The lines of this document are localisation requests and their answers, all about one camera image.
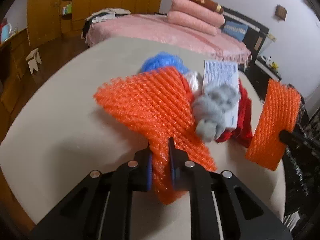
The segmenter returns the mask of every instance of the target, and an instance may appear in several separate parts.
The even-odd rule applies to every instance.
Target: metal screw
[[[95,178],[97,178],[99,176],[100,176],[100,171],[91,171],[90,172],[90,177],[93,178],[93,179],[95,179]]]
[[[128,162],[128,166],[129,166],[130,168],[135,168],[135,167],[138,166],[138,162],[137,162],[137,161],[129,161],[129,162]]]
[[[195,166],[195,163],[193,161],[186,161],[184,165],[188,168],[193,168]]]
[[[227,179],[230,179],[232,177],[232,172],[231,171],[223,171],[222,176]]]

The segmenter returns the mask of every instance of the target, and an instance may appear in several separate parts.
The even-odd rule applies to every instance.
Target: gray fluffy toy
[[[240,94],[227,84],[220,87],[209,83],[204,94],[192,104],[196,119],[196,134],[204,141],[211,142],[220,137],[226,129],[224,113],[232,109],[239,100]]]

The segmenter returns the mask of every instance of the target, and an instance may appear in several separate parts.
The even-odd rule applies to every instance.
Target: white box
[[[239,92],[238,64],[230,61],[205,60],[203,89],[208,83],[214,82],[217,87],[228,84]],[[225,112],[226,129],[234,130],[238,124],[239,101],[233,109]]]

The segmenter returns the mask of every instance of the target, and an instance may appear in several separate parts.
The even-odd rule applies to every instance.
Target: red cloth
[[[248,98],[247,90],[242,86],[239,80],[239,92],[241,99],[239,100],[238,125],[232,132],[224,131],[216,142],[224,142],[229,140],[231,136],[245,147],[249,147],[252,141],[251,131],[251,100]]]

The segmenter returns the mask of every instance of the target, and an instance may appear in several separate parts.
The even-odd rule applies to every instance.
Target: wooden wardrobe
[[[72,13],[62,15],[72,3]],[[28,32],[33,48],[57,37],[79,34],[85,19],[104,8],[123,8],[131,13],[153,14],[161,0],[28,0]]]

